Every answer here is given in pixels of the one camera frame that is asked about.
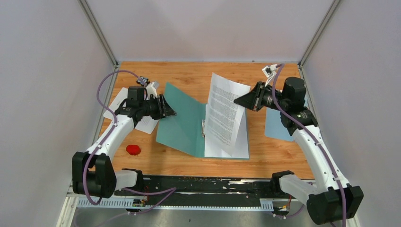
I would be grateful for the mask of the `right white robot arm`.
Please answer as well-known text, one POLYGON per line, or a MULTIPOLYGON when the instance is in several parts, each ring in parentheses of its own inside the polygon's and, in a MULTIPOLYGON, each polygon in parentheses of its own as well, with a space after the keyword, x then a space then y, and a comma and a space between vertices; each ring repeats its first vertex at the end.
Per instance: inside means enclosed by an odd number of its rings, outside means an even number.
POLYGON ((282 125, 304 153, 315 184, 299 179, 292 171, 273 173, 270 191, 275 197, 289 194, 306 206, 312 221, 322 225, 355 217, 364 197, 360 186, 353 186, 342 174, 320 136, 313 113, 305 105, 306 87, 302 79, 289 77, 281 91, 257 82, 234 103, 252 111, 264 107, 278 110, 282 125))

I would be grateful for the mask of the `blue clipboard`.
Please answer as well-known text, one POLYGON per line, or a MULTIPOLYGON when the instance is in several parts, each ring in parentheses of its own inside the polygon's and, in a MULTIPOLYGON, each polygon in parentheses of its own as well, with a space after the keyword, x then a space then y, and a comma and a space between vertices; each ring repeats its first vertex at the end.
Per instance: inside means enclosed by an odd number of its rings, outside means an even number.
POLYGON ((266 109, 264 135, 267 138, 290 142, 294 141, 293 137, 290 136, 287 129, 282 125, 280 111, 270 108, 266 109))

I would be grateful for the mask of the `teal green folder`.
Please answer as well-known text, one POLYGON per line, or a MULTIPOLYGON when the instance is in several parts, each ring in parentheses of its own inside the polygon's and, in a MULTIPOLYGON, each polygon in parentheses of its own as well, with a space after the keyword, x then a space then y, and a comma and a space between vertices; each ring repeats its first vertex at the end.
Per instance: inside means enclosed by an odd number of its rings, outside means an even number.
POLYGON ((205 158, 201 122, 205 120, 206 104, 171 83, 166 84, 164 96, 177 115, 159 121, 156 141, 190 156, 205 158))

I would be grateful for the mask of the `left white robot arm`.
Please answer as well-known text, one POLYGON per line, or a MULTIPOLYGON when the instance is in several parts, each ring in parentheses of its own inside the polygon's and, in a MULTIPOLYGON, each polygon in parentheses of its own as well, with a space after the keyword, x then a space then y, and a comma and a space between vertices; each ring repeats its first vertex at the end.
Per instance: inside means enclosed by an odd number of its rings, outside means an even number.
POLYGON ((91 198, 110 198, 115 191, 127 188, 133 195, 144 192, 143 174, 136 169, 116 172, 112 159, 122 142, 145 117, 160 120, 176 116, 163 94, 153 88, 129 87, 110 106, 112 121, 99 139, 84 152, 72 158, 72 189, 76 194, 91 198))

